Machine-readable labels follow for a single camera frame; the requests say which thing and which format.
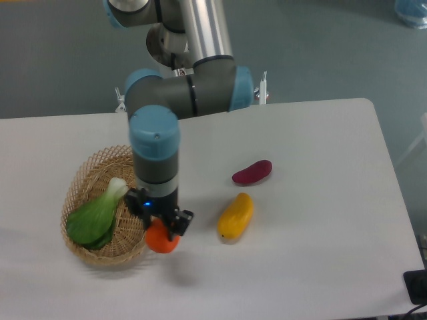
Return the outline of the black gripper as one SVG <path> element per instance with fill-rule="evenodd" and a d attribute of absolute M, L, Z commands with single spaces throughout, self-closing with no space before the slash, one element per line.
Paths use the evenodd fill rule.
<path fill-rule="evenodd" d="M 164 197 L 151 197 L 145 189 L 131 188 L 124 195 L 128 211 L 137 217 L 147 230 L 151 218 L 160 219 L 167 227 L 168 240 L 173 241 L 177 236 L 183 236 L 194 218 L 194 213 L 178 208 L 178 189 Z"/>

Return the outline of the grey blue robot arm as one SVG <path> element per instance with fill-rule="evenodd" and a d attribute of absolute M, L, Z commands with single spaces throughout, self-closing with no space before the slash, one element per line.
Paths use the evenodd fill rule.
<path fill-rule="evenodd" d="M 157 217 L 168 240 L 182 236 L 193 213 L 177 204 L 179 120 L 249 107 L 254 100 L 250 70 L 236 65 L 221 1 L 105 1 L 112 25 L 149 25 L 156 45 L 178 69 L 189 54 L 192 73 L 164 77 L 150 69 L 130 74 L 124 104 L 129 123 L 136 187 L 125 203 L 145 227 Z"/>

